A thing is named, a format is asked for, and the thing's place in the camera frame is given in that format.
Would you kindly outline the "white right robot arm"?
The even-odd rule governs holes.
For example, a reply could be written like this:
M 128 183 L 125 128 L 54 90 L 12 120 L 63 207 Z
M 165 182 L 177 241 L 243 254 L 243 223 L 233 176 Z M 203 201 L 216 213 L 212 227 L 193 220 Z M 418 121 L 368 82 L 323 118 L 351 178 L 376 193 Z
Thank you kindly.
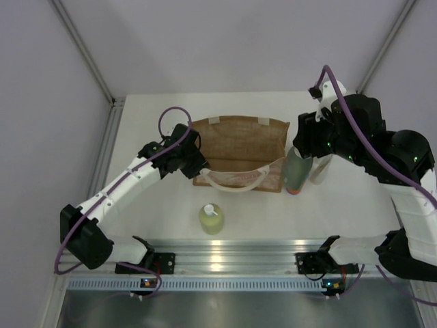
M 374 203 L 359 204 L 359 192 L 345 204 L 324 195 L 305 197 L 294 213 L 309 223 L 333 222 L 335 215 L 356 227 L 382 217 L 392 206 L 396 230 L 378 236 L 329 236 L 315 253 L 319 269 L 333 272 L 351 264 L 372 264 L 411 280 L 436 281 L 436 177 L 428 141 L 410 130 L 388 131 L 380 103 L 360 94 L 323 104 L 298 117 L 292 154 L 302 160 L 330 155 L 362 167 L 386 191 Z

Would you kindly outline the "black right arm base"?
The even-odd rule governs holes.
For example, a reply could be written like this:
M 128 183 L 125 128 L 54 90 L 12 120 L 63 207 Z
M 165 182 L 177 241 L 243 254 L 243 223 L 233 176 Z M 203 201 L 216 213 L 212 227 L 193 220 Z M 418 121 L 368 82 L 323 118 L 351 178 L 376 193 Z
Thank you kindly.
M 311 251 L 295 254 L 298 273 L 301 275 L 355 274 L 357 264 L 337 264 L 327 253 Z

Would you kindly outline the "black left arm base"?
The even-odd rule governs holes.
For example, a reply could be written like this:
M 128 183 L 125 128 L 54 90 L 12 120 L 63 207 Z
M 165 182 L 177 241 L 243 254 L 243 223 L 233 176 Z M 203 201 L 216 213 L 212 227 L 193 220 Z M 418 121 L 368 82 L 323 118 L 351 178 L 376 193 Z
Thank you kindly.
M 148 269 L 158 275 L 173 275 L 175 268 L 175 254 L 168 252 L 158 252 L 154 254 L 147 255 L 145 260 L 136 264 L 136 267 L 141 267 Z M 132 269 L 120 264 L 116 264 L 115 273 L 121 275 L 132 275 L 132 274 L 145 274 L 144 271 L 139 269 Z

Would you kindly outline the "burlap canvas tote bag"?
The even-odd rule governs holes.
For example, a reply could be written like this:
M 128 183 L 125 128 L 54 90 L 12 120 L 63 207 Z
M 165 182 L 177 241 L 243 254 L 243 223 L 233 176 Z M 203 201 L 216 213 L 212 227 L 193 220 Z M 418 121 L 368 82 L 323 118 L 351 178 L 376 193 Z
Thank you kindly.
M 280 192 L 289 127 L 288 122 L 241 115 L 194 121 L 209 168 L 193 184 L 228 193 Z

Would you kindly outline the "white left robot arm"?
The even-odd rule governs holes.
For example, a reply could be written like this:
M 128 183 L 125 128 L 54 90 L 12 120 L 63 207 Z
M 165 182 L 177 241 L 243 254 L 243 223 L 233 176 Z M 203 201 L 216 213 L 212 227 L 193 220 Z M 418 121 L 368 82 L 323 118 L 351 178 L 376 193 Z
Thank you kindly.
M 193 179 L 208 167 L 199 132 L 177 124 L 160 142 L 147 143 L 131 164 L 103 190 L 78 206 L 60 212 L 60 242 L 80 264 L 97 269 L 106 261 L 127 262 L 140 273 L 153 268 L 150 246 L 139 237 L 111 236 L 109 228 L 146 189 L 168 174 L 181 171 Z

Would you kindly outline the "light green lotion bottle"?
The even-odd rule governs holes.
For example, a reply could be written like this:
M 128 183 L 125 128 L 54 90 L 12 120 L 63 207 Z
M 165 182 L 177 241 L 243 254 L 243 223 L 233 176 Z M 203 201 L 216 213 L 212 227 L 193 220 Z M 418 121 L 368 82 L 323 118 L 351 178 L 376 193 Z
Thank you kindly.
M 199 222 L 206 234 L 218 234 L 225 222 L 223 211 L 217 204 L 206 204 L 199 210 Z

